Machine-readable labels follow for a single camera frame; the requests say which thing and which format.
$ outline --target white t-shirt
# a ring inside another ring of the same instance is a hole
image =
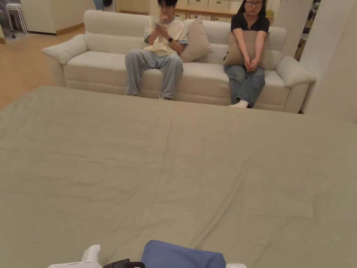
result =
[[[158,18],[151,18],[146,26],[145,43],[147,44],[149,43],[149,36],[155,30],[155,21],[159,21]],[[164,26],[172,39],[176,40],[179,44],[188,44],[187,27],[182,20],[175,17],[172,22],[164,24]],[[170,47],[168,41],[161,36],[156,38],[152,46],[148,46],[144,49],[155,52],[159,56],[168,56],[170,54],[177,55],[177,52]]]

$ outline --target bed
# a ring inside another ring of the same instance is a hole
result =
[[[151,239],[248,268],[357,267],[357,126],[43,86],[0,111],[0,259]]]

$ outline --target woman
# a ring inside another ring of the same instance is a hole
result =
[[[245,60],[245,66],[224,67],[231,84],[233,107],[252,108],[265,86],[265,72],[258,67],[270,25],[265,17],[265,5],[266,0],[243,0],[238,13],[232,18],[231,31]],[[254,59],[249,58],[243,31],[258,32]]]

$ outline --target sofa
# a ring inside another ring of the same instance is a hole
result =
[[[127,72],[125,55],[142,49],[149,16],[88,10],[84,14],[86,33],[45,48],[50,56],[56,84],[74,89],[125,94]],[[188,25],[193,20],[185,20]],[[230,24],[203,21],[213,54],[184,63],[176,101],[230,105],[229,79],[223,71],[228,51]],[[266,47],[270,51],[265,74],[266,85],[254,108],[298,113],[313,78],[292,57],[282,59],[286,30],[270,28]],[[162,88],[159,70],[143,74],[142,97],[158,98]]]

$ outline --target gray pants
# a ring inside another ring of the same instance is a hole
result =
[[[232,104],[245,100],[253,107],[265,86],[265,71],[257,67],[255,71],[247,72],[239,65],[224,66],[224,71],[231,84]]]
[[[183,64],[178,55],[158,56],[154,52],[139,49],[131,50],[126,55],[125,66],[128,73],[126,93],[131,95],[140,94],[139,86],[144,71],[159,69],[164,77],[161,96],[172,99],[183,73]]]

